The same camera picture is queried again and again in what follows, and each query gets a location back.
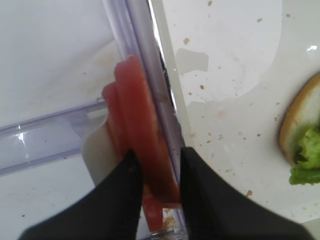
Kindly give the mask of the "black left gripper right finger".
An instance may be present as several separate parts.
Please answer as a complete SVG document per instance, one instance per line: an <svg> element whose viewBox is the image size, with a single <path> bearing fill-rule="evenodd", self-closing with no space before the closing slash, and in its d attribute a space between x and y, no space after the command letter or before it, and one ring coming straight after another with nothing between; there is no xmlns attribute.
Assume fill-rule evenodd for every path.
<svg viewBox="0 0 320 240"><path fill-rule="evenodd" d="M311 240L302 225L251 201L192 147L180 152L180 198L190 240Z"/></svg>

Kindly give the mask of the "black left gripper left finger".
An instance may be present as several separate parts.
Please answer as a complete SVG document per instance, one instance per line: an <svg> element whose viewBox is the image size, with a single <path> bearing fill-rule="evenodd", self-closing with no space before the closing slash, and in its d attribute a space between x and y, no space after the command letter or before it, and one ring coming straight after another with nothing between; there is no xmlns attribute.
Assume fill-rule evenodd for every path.
<svg viewBox="0 0 320 240"><path fill-rule="evenodd" d="M26 229L21 240L134 240L143 196L143 175L129 151L81 200Z"/></svg>

